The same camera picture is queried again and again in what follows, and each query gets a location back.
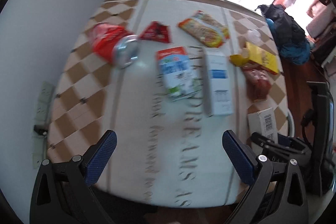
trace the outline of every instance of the wall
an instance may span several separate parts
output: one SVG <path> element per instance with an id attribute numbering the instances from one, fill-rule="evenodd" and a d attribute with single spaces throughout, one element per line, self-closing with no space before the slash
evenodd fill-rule
<path id="1" fill-rule="evenodd" d="M 0 14 L 0 188 L 29 223 L 34 106 L 57 84 L 81 29 L 103 0 L 9 0 Z"/>

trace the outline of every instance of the silver screw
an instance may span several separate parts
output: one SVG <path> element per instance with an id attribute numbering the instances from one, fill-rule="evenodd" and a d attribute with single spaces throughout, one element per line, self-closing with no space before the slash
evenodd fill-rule
<path id="1" fill-rule="evenodd" d="M 259 155 L 259 156 L 258 156 L 258 159 L 259 159 L 260 161 L 262 161 L 262 162 L 265 162 L 265 161 L 267 160 L 267 157 L 264 156 L 264 155 Z"/>
<path id="2" fill-rule="evenodd" d="M 76 161 L 80 161 L 81 158 L 82 158 L 82 157 L 81 157 L 80 155 L 76 155 L 76 156 L 73 156 L 73 157 L 72 157 L 72 160 L 76 162 Z"/>
<path id="3" fill-rule="evenodd" d="M 48 159 L 44 159 L 43 161 L 42 161 L 42 165 L 48 165 L 49 164 L 49 160 Z"/>
<path id="4" fill-rule="evenodd" d="M 291 164 L 293 164 L 293 165 L 297 165 L 297 161 L 296 161 L 296 159 L 291 159 L 289 162 L 290 162 Z"/>

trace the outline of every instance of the yellow box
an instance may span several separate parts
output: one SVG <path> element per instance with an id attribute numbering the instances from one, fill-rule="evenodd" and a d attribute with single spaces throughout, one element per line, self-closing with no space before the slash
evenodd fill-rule
<path id="1" fill-rule="evenodd" d="M 271 74 L 278 74 L 278 60 L 274 54 L 250 43 L 246 42 L 246 48 L 250 51 L 249 63 L 260 64 L 265 70 Z"/>

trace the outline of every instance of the white box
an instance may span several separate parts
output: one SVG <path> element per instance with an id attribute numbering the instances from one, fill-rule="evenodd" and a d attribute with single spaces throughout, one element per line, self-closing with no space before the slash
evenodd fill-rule
<path id="1" fill-rule="evenodd" d="M 266 138 L 278 143 L 278 130 L 273 108 L 247 115 L 250 134 L 258 132 Z"/>
<path id="2" fill-rule="evenodd" d="M 232 111 L 231 84 L 227 60 L 218 48 L 203 48 L 204 109 L 209 115 L 230 115 Z"/>

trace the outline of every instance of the dark brown floor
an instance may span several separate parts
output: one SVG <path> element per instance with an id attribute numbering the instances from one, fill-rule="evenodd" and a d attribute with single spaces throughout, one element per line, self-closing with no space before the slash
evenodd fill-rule
<path id="1" fill-rule="evenodd" d="M 325 79 L 311 60 L 302 66 L 293 65 L 283 59 L 281 62 L 286 81 L 288 108 L 294 118 L 295 136 L 301 137 L 301 118 L 312 107 L 310 88 L 306 82 L 324 82 Z M 312 125 L 306 128 L 306 135 L 312 142 L 314 138 Z M 146 219 L 149 224 L 167 224 L 174 221 L 181 224 L 223 224 L 232 210 L 230 206 L 205 209 L 159 208 L 157 213 L 147 214 Z"/>

